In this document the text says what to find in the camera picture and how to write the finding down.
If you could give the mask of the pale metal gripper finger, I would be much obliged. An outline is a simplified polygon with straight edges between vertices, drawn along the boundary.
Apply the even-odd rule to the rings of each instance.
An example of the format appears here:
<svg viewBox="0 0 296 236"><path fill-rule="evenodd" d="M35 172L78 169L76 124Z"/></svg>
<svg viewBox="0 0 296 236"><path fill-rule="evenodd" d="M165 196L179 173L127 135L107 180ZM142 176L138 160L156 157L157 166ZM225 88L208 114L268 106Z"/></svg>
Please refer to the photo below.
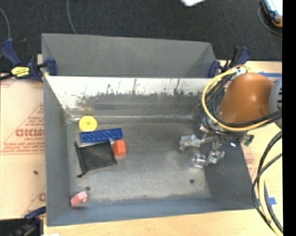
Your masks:
<svg viewBox="0 0 296 236"><path fill-rule="evenodd" d="M203 145L202 139L199 139L195 134L182 136L179 139L179 150L181 152L185 151L187 147L199 148L201 145Z"/></svg>
<svg viewBox="0 0 296 236"><path fill-rule="evenodd" d="M208 165L216 165L225 157L224 151L211 150L208 155L196 152L191 158L191 165L196 168L204 168Z"/></svg>

